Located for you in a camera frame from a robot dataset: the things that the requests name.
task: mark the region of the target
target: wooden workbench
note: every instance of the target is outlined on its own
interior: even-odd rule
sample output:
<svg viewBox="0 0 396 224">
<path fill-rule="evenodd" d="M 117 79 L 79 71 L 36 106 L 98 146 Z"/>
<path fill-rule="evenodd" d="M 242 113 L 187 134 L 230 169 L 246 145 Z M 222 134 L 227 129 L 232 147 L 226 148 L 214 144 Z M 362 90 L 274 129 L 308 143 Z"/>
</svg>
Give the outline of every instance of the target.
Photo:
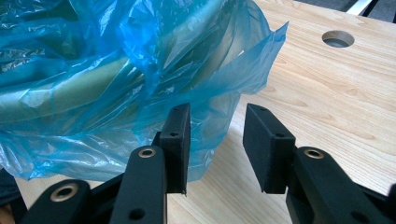
<svg viewBox="0 0 396 224">
<path fill-rule="evenodd" d="M 286 43 L 267 87 L 241 98 L 204 178 L 188 185 L 188 197 L 168 196 L 169 223 L 290 223 L 285 196 L 260 193 L 242 147 L 247 103 L 270 109 L 297 147 L 332 154 L 357 183 L 383 194 L 396 183 L 396 25 L 287 0 L 256 2 L 273 30 L 290 21 Z M 355 43 L 327 46 L 321 37 L 330 30 Z M 61 178 L 18 185 L 30 205 Z"/>
</svg>

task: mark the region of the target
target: black plastic part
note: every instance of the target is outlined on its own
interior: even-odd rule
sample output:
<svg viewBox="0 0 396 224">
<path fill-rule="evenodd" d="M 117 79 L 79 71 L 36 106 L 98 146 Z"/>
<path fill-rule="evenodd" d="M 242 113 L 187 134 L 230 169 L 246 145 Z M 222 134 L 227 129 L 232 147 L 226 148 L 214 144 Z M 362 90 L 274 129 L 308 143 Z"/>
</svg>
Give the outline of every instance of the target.
<svg viewBox="0 0 396 224">
<path fill-rule="evenodd" d="M 91 218 L 89 223 L 108 223 L 113 212 L 113 206 L 119 193 L 123 174 L 118 175 L 107 182 L 92 189 L 89 207 Z"/>
<path fill-rule="evenodd" d="M 312 223 L 314 220 L 314 212 L 309 203 L 304 202 L 290 193 L 286 196 L 286 205 L 290 213 L 290 218 L 293 224 Z"/>
<path fill-rule="evenodd" d="M 163 150 L 156 146 L 134 150 L 120 185 L 110 223 L 166 223 L 165 184 Z"/>
<path fill-rule="evenodd" d="M 314 211 L 314 223 L 390 223 L 328 153 L 301 147 L 293 167 Z"/>
<path fill-rule="evenodd" d="M 262 191 L 283 194 L 295 137 L 264 107 L 247 105 L 243 144 Z"/>
<path fill-rule="evenodd" d="M 190 105 L 178 105 L 168 115 L 159 144 L 165 154 L 167 193 L 186 194 L 191 125 Z"/>
<path fill-rule="evenodd" d="M 56 189 L 63 186 L 75 184 L 77 192 L 74 196 L 63 202 L 54 202 L 51 199 L 51 194 Z M 35 204 L 30 208 L 26 216 L 23 217 L 21 223 L 54 223 L 54 224 L 66 224 L 66 223 L 86 223 L 88 218 L 88 199 L 90 197 L 91 190 L 87 182 L 82 180 L 64 180 L 57 184 L 52 185 L 46 189 L 41 196 L 37 199 Z"/>
<path fill-rule="evenodd" d="M 384 210 L 386 214 L 396 223 L 396 184 L 390 187 Z"/>
</svg>

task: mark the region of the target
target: plastic wrap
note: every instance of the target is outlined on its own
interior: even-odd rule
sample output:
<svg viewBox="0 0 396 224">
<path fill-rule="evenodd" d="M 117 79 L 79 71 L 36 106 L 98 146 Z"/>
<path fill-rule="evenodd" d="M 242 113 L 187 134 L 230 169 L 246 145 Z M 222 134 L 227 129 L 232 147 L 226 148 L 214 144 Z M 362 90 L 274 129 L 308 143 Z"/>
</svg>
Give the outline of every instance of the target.
<svg viewBox="0 0 396 224">
<path fill-rule="evenodd" d="M 287 30 L 249 0 L 0 4 L 0 163 L 25 179 L 108 180 L 184 103 L 199 179 Z"/>
</svg>

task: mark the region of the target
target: metal grommet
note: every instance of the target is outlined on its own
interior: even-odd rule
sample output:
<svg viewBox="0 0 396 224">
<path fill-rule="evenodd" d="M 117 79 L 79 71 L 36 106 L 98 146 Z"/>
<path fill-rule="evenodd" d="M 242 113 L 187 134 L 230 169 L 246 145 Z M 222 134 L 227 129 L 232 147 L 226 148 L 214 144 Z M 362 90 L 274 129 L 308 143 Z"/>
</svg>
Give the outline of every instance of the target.
<svg viewBox="0 0 396 224">
<path fill-rule="evenodd" d="M 306 156 L 313 158 L 313 159 L 317 159 L 317 160 L 323 159 L 323 157 L 324 157 L 323 153 L 321 153 L 315 149 L 306 149 L 304 151 L 304 153 Z"/>
<path fill-rule="evenodd" d="M 50 195 L 50 199 L 53 202 L 60 203 L 64 202 L 73 197 L 78 191 L 78 185 L 75 183 L 65 184 L 60 188 L 53 191 Z"/>
<path fill-rule="evenodd" d="M 155 155 L 155 150 L 152 148 L 144 148 L 139 151 L 139 157 L 141 158 L 150 158 Z"/>
</svg>

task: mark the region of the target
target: wood grain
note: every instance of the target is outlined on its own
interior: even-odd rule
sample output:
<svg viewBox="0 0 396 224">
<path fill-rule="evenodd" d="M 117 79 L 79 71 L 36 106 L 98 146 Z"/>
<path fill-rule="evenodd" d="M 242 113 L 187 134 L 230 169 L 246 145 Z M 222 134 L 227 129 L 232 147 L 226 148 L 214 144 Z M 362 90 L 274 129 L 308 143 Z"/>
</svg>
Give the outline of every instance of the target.
<svg viewBox="0 0 396 224">
<path fill-rule="evenodd" d="M 260 193 L 242 147 L 247 103 L 270 109 L 298 147 L 328 151 L 363 186 L 386 194 L 396 183 L 396 26 L 293 1 L 256 2 L 272 29 L 290 22 L 287 41 L 267 87 L 242 96 L 204 178 L 188 185 L 188 197 L 168 197 L 169 223 L 290 223 L 285 196 Z M 327 46 L 321 36 L 330 30 L 355 43 Z M 18 184 L 30 205 L 62 178 Z"/>
</svg>

